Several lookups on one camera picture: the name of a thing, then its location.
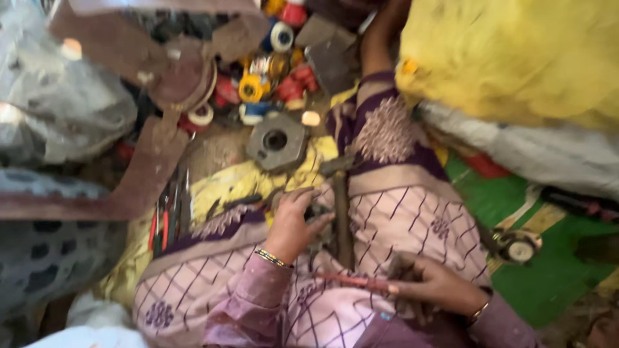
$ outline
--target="woman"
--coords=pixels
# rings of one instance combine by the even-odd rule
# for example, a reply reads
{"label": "woman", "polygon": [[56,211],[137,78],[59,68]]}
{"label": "woman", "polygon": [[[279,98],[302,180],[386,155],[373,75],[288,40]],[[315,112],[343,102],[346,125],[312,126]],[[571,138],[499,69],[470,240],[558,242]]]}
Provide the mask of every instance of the woman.
{"label": "woman", "polygon": [[[482,290],[490,280],[475,222],[395,88],[387,46],[409,6],[391,0],[376,16],[361,45],[358,93],[327,121],[340,154],[356,156],[348,173],[355,269],[325,251],[305,252],[334,216],[306,224],[303,214],[314,199],[332,200],[332,191],[285,194],[270,231],[261,211],[236,207],[171,246],[142,276],[134,321],[151,345],[541,346],[498,294]],[[394,262],[412,256],[412,264]],[[402,265],[404,277],[418,281],[397,283],[390,294],[312,276],[385,278]],[[411,320],[410,299],[440,310]]]}

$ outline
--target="green mat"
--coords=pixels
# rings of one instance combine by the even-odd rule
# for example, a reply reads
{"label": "green mat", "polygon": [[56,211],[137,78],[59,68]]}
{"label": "green mat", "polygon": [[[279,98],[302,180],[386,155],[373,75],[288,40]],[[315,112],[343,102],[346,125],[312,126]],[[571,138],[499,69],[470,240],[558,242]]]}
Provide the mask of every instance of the green mat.
{"label": "green mat", "polygon": [[[523,178],[484,179],[454,154],[445,170],[469,211],[487,227],[494,227],[524,204],[527,181]],[[514,227],[522,226],[541,207],[536,202]],[[543,233],[542,250],[530,267],[502,265],[492,275],[493,286],[531,326],[546,325],[615,270],[616,266],[576,259],[578,240],[615,232],[611,224],[568,215]]]}

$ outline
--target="bracelet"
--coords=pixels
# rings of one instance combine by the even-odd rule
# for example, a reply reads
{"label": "bracelet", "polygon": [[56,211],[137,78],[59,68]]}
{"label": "bracelet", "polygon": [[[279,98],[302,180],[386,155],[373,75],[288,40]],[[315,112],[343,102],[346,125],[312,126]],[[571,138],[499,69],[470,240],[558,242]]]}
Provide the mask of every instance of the bracelet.
{"label": "bracelet", "polygon": [[484,310],[484,309],[486,309],[486,308],[488,307],[488,304],[490,304],[490,302],[488,302],[488,303],[486,303],[485,305],[483,305],[483,307],[481,307],[481,308],[479,309],[479,311],[476,311],[476,312],[475,312],[475,314],[473,314],[472,316],[470,316],[470,317],[468,318],[469,325],[473,325],[473,324],[475,324],[475,322],[477,321],[477,319],[479,319],[479,316],[480,316],[480,315],[482,315],[483,310]]}
{"label": "bracelet", "polygon": [[294,266],[289,265],[289,264],[285,264],[283,261],[281,261],[280,259],[276,258],[275,256],[269,254],[268,251],[263,250],[263,249],[258,249],[256,251],[254,251],[254,253],[260,255],[260,257],[262,257],[263,259],[270,261],[278,266],[282,266],[282,267],[286,267],[286,268],[294,268]]}

